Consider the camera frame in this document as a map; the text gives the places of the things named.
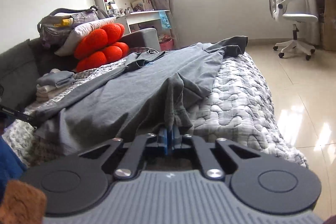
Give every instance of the folded clothes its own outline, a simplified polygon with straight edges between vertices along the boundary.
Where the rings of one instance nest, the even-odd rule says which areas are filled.
[[[48,93],[52,90],[55,90],[55,89],[60,89],[60,88],[63,88],[63,87],[69,87],[71,86],[73,83],[74,83],[75,79],[73,77],[71,77],[69,79],[69,82],[66,82],[64,83],[63,85],[60,85],[58,87],[55,87],[55,86],[52,86],[52,85],[44,85],[44,86],[40,86],[40,85],[36,85],[36,90],[37,92],[41,93],[41,94],[45,94],[45,93]]]
[[[46,102],[51,98],[54,98],[55,96],[57,96],[58,94],[62,93],[63,91],[65,91],[68,87],[70,87],[73,84],[73,82],[68,83],[67,85],[61,87],[61,88],[57,88],[54,89],[52,91],[49,91],[48,93],[40,93],[40,92],[36,92],[36,101],[38,102]]]
[[[59,69],[52,69],[50,72],[56,73],[56,72],[60,72],[60,70]]]
[[[74,72],[66,70],[56,73],[50,72],[47,75],[43,75],[42,77],[38,78],[36,82],[40,86],[51,85],[59,88],[60,86],[73,81],[74,74]]]
[[[52,90],[55,90],[56,87],[55,86],[52,86],[52,85],[44,85],[44,86],[40,86],[40,85],[36,85],[36,90],[37,92],[39,93],[48,93]]]

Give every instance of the orange flower pillow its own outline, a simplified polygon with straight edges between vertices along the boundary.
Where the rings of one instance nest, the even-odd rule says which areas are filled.
[[[80,60],[77,72],[98,68],[125,57],[129,50],[128,45],[117,42],[124,31],[125,27],[120,23],[107,24],[84,37],[73,54]]]

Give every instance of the gray bag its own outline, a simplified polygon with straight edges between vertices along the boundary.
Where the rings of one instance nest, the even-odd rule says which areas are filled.
[[[57,16],[58,13],[65,13],[71,15]],[[40,34],[43,47],[50,48],[56,46],[57,48],[63,46],[71,31],[80,24],[107,18],[108,15],[101,9],[91,6],[86,10],[72,10],[66,8],[58,8],[52,11],[49,15],[42,18],[37,24],[37,30]],[[63,19],[73,20],[71,25],[62,26]]]

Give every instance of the chair armrest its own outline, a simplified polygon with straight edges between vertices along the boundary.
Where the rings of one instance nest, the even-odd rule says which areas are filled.
[[[282,2],[280,2],[278,4],[278,8],[282,9],[283,7],[285,7],[288,3],[290,3],[292,0],[283,0]]]
[[[146,28],[130,34],[124,35],[119,39],[120,42],[126,43],[130,48],[148,47],[161,51],[156,29]]]

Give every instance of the bed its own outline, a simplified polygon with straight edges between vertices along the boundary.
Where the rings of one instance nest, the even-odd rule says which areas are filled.
[[[114,70],[125,60],[123,58],[76,74],[73,86],[48,102],[29,105],[26,113],[33,114],[42,105],[58,102],[76,87]],[[211,142],[218,137],[227,138],[307,167],[304,155],[281,136],[270,90],[246,52],[236,58],[223,59],[212,93],[188,112],[193,124],[188,131],[190,134],[202,136]],[[7,128],[3,138],[27,166],[35,166],[62,155],[58,145],[34,136],[33,127],[19,120]]]

